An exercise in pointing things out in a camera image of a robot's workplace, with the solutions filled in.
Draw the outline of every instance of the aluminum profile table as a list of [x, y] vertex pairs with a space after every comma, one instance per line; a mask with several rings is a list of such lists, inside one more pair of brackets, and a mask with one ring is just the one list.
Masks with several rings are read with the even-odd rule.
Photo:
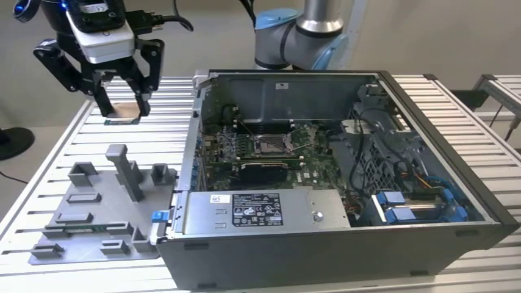
[[[394, 76], [440, 134], [511, 215], [521, 222], [521, 157], [436, 80]], [[122, 81], [107, 87], [111, 102], [131, 101]], [[0, 224], [0, 291], [179, 292], [161, 259], [31, 266], [27, 250], [65, 194], [75, 161], [98, 170], [110, 143], [125, 143], [139, 166], [166, 162], [181, 168], [191, 113], [191, 79], [163, 78], [151, 111], [137, 126], [103, 126], [98, 109], [85, 103]], [[434, 277], [249, 289], [237, 292], [519, 292], [521, 231], [490, 250], [466, 253]]]
[[521, 75], [484, 74], [474, 89], [483, 90], [521, 118]]

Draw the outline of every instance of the motherboard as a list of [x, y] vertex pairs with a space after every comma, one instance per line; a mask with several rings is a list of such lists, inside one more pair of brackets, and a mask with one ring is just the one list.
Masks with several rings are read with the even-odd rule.
[[207, 125], [203, 162], [207, 190], [345, 189], [315, 121]]

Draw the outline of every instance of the blue latch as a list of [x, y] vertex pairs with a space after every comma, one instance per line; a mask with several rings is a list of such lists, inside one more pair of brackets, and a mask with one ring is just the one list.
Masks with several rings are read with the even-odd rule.
[[442, 219], [450, 223], [466, 222], [468, 221], [468, 216], [462, 206], [450, 206]]
[[448, 189], [444, 188], [442, 190], [442, 195], [443, 195], [447, 203], [450, 203], [454, 200], [454, 195], [452, 195], [452, 193], [450, 192]]
[[151, 223], [166, 223], [167, 222], [167, 211], [155, 211], [151, 213]]
[[375, 195], [379, 204], [404, 204], [404, 197], [399, 191], [380, 191]]
[[388, 224], [406, 223], [415, 220], [415, 216], [408, 207], [391, 208], [384, 212], [384, 218]]

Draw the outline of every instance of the black cable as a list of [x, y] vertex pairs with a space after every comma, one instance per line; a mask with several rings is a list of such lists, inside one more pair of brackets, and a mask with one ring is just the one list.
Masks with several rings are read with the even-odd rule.
[[173, 16], [165, 16], [163, 21], [174, 21], [178, 22], [179, 25], [189, 31], [193, 32], [193, 26], [191, 23], [186, 18], [183, 18], [178, 14], [178, 9], [177, 9], [177, 0], [173, 0]]
[[343, 130], [341, 128], [338, 129], [329, 129], [325, 131], [325, 138], [327, 139], [331, 136], [335, 136], [338, 134], [343, 133]]
[[359, 127], [359, 142], [358, 142], [356, 157], [354, 158], [354, 164], [352, 164], [352, 167], [350, 168], [347, 178], [348, 178], [348, 185], [354, 189], [354, 191], [358, 192], [359, 196], [368, 198], [368, 195], [364, 193], [363, 189], [354, 186], [354, 182], [352, 182], [352, 175], [354, 175], [354, 171], [356, 169], [356, 166], [359, 164], [360, 154], [363, 151], [363, 140], [364, 140], [363, 139], [363, 128], [359, 123], [358, 123], [358, 127]]
[[0, 175], [3, 176], [6, 179], [14, 180], [14, 181], [17, 181], [17, 182], [19, 182], [19, 183], [23, 183], [23, 184], [27, 184], [27, 183], [29, 183], [29, 182], [26, 182], [26, 181], [23, 181], [23, 180], [21, 180], [21, 179], [17, 179], [17, 178], [14, 178], [14, 177], [10, 177], [10, 176], [5, 175], [2, 172], [0, 172]]
[[255, 22], [257, 22], [257, 17], [254, 15], [254, 11], [253, 11], [253, 0], [238, 0], [243, 6], [243, 9], [246, 10], [247, 12], [247, 15], [250, 16], [250, 19], [251, 19], [251, 24], [253, 24], [253, 28], [255, 26]]
[[391, 171], [394, 172], [394, 182], [398, 184], [398, 187], [400, 188], [400, 190], [404, 190], [406, 187], [404, 187], [403, 179], [400, 178], [400, 170], [399, 170], [399, 166], [398, 166], [399, 163], [403, 163], [403, 162], [396, 161], [395, 163], [392, 163]]
[[503, 108], [503, 105], [500, 105], [499, 108], [496, 109], [496, 112], [495, 112], [494, 118], [491, 118], [491, 122], [490, 122], [488, 127], [491, 127], [491, 125], [494, 124], [495, 118], [496, 118], [502, 108]]
[[514, 129], [510, 128], [510, 129], [507, 130], [507, 132], [506, 132], [506, 136], [504, 136], [504, 141], [506, 141], [506, 142], [507, 142], [507, 140], [508, 140], [508, 138], [510, 138], [510, 135], [511, 135], [512, 131], [514, 131]]
[[[362, 129], [362, 126], [360, 126], [360, 121], [364, 121], [367, 124], [371, 125], [371, 123], [363, 119], [360, 116], [362, 114], [366, 112], [366, 111], [370, 111], [370, 110], [374, 110], [374, 111], [379, 111], [379, 112], [383, 112], [383, 113], [387, 113], [386, 110], [383, 109], [379, 109], [379, 108], [366, 108], [363, 109], [359, 114], [358, 114], [358, 118], [355, 119], [355, 121], [358, 122], [358, 128], [359, 128], [359, 143], [358, 143], [358, 150], [356, 150], [356, 157], [354, 158], [354, 165], [352, 167], [350, 168], [350, 171], [348, 171], [348, 184], [350, 184], [350, 187], [354, 189], [354, 191], [358, 192], [358, 194], [364, 197], [364, 198], [368, 198], [368, 195], [364, 193], [363, 191], [363, 186], [362, 188], [356, 188], [352, 184], [352, 175], [354, 175], [354, 171], [356, 169], [356, 166], [359, 164], [359, 161], [360, 161], [360, 155], [362, 155], [362, 149], [363, 149], [363, 129]], [[392, 150], [392, 148], [388, 146], [387, 142], [384, 141], [383, 137], [380, 138], [380, 141], [382, 141], [382, 144], [384, 146], [384, 148], [388, 150], [388, 152], [395, 155], [395, 157], [398, 158], [399, 161], [403, 162], [403, 164], [406, 165], [406, 172], [407, 172], [407, 177], [410, 178], [412, 176], [412, 167], [411, 167], [411, 164], [404, 160], [404, 158], [399, 155], [399, 153], [396, 151]]]

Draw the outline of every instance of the computer component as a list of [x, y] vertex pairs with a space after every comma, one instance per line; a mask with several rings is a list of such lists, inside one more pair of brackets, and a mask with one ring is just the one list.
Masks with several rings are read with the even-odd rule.
[[155, 243], [178, 288], [432, 275], [516, 229], [386, 72], [213, 71], [195, 84]]

